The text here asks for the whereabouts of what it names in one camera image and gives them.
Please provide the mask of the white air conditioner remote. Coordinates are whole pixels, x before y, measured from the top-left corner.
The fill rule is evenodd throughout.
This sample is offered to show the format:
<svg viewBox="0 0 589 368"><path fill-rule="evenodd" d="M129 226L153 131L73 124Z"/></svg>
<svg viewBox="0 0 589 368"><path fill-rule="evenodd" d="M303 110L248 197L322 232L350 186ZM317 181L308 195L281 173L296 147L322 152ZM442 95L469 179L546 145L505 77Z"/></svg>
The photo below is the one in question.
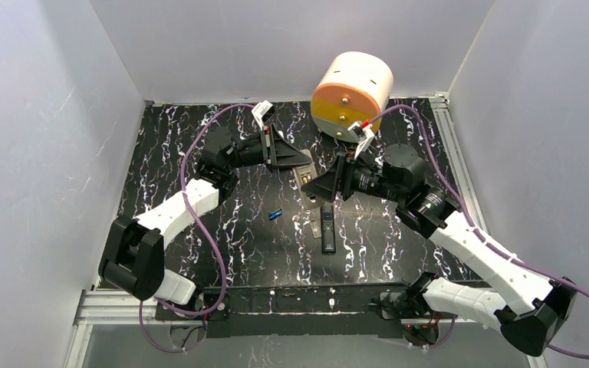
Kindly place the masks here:
<svg viewBox="0 0 589 368"><path fill-rule="evenodd" d="M308 184L317 177L317 171L314 165L297 166L292 169L292 172L303 209L312 210L320 208L324 204L324 201L319 199L315 194L305 191Z"/></svg>

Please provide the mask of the remote battery cover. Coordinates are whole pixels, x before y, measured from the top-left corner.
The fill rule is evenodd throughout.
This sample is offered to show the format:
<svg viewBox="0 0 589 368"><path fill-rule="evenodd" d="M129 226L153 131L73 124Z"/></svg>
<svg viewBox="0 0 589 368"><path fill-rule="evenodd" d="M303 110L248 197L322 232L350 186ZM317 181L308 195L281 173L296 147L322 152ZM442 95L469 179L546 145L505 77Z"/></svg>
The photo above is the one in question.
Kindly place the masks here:
<svg viewBox="0 0 589 368"><path fill-rule="evenodd" d="M319 222L315 219L310 220L310 227L313 237L315 239L321 238L321 228Z"/></svg>

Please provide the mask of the black tv remote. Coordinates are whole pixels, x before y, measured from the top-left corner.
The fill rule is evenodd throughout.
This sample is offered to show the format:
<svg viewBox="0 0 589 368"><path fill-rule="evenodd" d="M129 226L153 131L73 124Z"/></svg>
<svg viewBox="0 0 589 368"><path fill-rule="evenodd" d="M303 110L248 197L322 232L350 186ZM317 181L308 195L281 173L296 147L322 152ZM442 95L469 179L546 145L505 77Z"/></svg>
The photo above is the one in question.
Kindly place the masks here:
<svg viewBox="0 0 589 368"><path fill-rule="evenodd" d="M336 253L334 207L329 202L321 206L321 241L324 255L334 255Z"/></svg>

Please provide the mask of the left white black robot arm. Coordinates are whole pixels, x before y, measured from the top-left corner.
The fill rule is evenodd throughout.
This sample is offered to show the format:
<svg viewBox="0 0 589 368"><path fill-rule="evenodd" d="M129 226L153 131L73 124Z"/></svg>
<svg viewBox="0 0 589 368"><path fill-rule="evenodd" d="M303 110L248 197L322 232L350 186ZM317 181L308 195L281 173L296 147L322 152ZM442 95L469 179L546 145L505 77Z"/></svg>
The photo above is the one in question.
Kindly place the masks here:
<svg viewBox="0 0 589 368"><path fill-rule="evenodd" d="M270 124L237 141L223 126L207 134L196 173L179 194L134 218L119 216L111 224L98 274L140 301L150 298L186 305L196 284L168 270L166 246L231 194L239 178L235 169L264 165L270 170L310 165L311 157L294 148Z"/></svg>

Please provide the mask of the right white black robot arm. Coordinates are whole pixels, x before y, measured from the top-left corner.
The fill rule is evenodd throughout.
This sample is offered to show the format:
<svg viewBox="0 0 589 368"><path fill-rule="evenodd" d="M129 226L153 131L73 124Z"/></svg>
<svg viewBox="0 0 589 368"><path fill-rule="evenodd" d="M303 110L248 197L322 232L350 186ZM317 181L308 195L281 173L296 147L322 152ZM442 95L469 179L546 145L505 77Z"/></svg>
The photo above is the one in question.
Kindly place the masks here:
<svg viewBox="0 0 589 368"><path fill-rule="evenodd" d="M411 146L389 146L378 164L367 154L339 153L331 167L301 187L333 202L355 192L397 203L401 222L438 245L480 276L483 291L423 275L400 300L418 311L448 312L498 330L517 350L542 355L567 320L577 292L519 265L500 245L486 245L481 230L466 221L460 204L426 181L429 164Z"/></svg>

